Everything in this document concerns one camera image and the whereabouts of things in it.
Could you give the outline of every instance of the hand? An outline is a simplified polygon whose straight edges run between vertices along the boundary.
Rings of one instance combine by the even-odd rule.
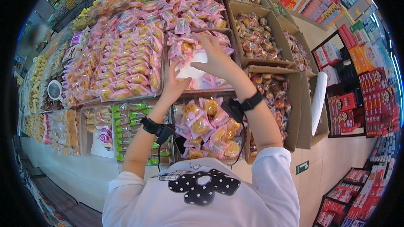
[[[192,78],[188,77],[183,83],[178,84],[175,77],[179,74],[180,70],[175,71],[175,67],[180,63],[180,60],[175,61],[171,66],[166,68],[165,72],[165,85],[163,93],[159,102],[164,103],[165,106],[170,107],[181,96],[184,90],[191,83]]]
[[[203,48],[208,55],[208,62],[191,62],[191,66],[207,72],[215,77],[225,79],[232,83],[233,79],[237,79],[236,75],[240,72],[245,74],[237,64],[227,56],[220,47],[219,40],[214,36],[202,36],[197,33],[192,33],[195,38],[202,43]]]

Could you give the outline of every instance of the woman's right hand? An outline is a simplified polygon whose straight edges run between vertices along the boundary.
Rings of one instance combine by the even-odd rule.
[[[192,33],[199,40],[208,55],[208,62],[191,62],[191,66],[209,73],[215,77],[225,79],[232,83],[238,75],[244,74],[243,70],[220,47],[219,40],[214,36],[203,36]]]

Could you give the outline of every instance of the green exit sign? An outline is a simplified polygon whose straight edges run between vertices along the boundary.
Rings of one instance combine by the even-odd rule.
[[[300,174],[303,171],[306,171],[307,169],[309,169],[309,161],[306,161],[305,163],[297,165],[296,166],[296,175]]]

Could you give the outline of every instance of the tiled floor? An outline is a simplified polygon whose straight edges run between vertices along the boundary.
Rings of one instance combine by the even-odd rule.
[[[315,48],[336,28],[324,31],[304,20],[295,18],[310,49]],[[330,190],[351,167],[363,167],[371,153],[375,139],[365,137],[325,138],[311,150],[296,149],[292,153],[290,172],[300,201],[300,227],[310,227],[320,207],[322,195]],[[33,166],[42,171],[59,187],[98,211],[102,211],[108,195],[108,182],[119,174],[118,165],[111,159],[102,161],[90,157],[58,156],[44,144],[30,138],[21,138],[21,144]],[[296,175],[296,166],[309,161],[308,170]],[[245,161],[233,166],[241,179],[251,182],[251,166]],[[147,167],[146,178],[157,174]]]

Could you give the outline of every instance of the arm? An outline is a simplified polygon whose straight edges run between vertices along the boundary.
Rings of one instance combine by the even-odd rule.
[[[227,80],[233,86],[240,103],[247,98],[251,98],[257,92],[254,84],[244,71],[220,48],[217,38],[195,33],[193,35],[205,48],[208,54],[208,62],[193,62],[191,63],[192,67]],[[283,147],[279,127],[264,101],[261,101],[254,109],[247,111],[245,114],[258,151],[273,146]]]
[[[174,71],[174,69],[179,62],[180,61],[178,60],[171,66],[166,67],[166,82],[163,93],[148,115],[148,118],[155,123],[162,123],[164,115],[167,113],[170,106],[180,97],[185,88],[191,82],[192,78],[186,79],[181,84],[178,84],[175,80],[175,77],[179,74],[179,70]],[[122,171],[128,171],[137,174],[142,179],[144,178],[146,162],[152,150],[154,138],[155,135],[143,130],[142,125],[141,129],[136,133],[128,147]]]

